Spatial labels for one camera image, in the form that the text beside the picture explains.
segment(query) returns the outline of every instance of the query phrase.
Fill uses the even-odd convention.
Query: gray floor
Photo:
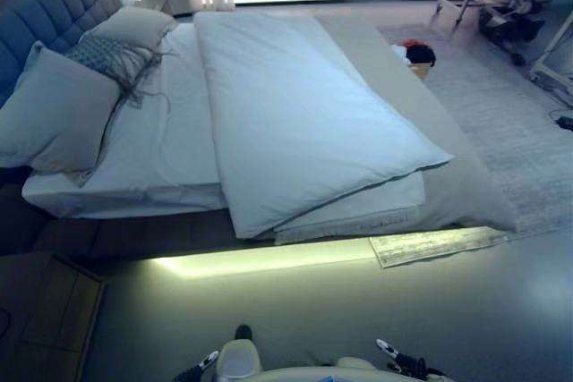
[[[453,16],[433,19],[433,3],[425,2],[266,10],[352,14],[383,29],[423,25],[502,73],[540,113],[560,107],[483,40],[475,11],[452,31]],[[345,354],[383,367],[373,347],[383,336],[459,382],[569,381],[571,239],[561,229],[387,270],[365,240],[98,267],[108,288],[84,380],[170,380],[246,322],[266,368]]]

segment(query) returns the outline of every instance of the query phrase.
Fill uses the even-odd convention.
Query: gray headboard
[[[120,0],[3,0],[0,4],[0,107],[10,97],[32,44],[63,53],[122,7]]]

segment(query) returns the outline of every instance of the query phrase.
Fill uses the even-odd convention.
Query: pillow
[[[135,89],[137,83],[151,66],[161,62],[161,54],[146,47],[94,35],[86,35],[65,56],[113,79],[122,97],[133,95],[136,101],[141,95]]]
[[[92,168],[118,98],[108,77],[36,42],[0,109],[0,167]]]
[[[88,34],[155,49],[165,34],[176,26],[177,21],[166,13],[124,6]]]

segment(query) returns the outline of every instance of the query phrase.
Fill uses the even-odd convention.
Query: white duvet
[[[286,21],[200,13],[194,22],[237,237],[451,159]]]

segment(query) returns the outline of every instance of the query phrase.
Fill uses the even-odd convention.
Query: gray rug
[[[425,83],[474,143],[515,207],[518,233],[511,238],[570,228],[573,133],[548,118],[548,109],[532,97],[540,90],[528,82],[516,85],[507,69],[480,63],[427,28],[380,32],[389,43],[418,38],[433,48],[438,61]]]

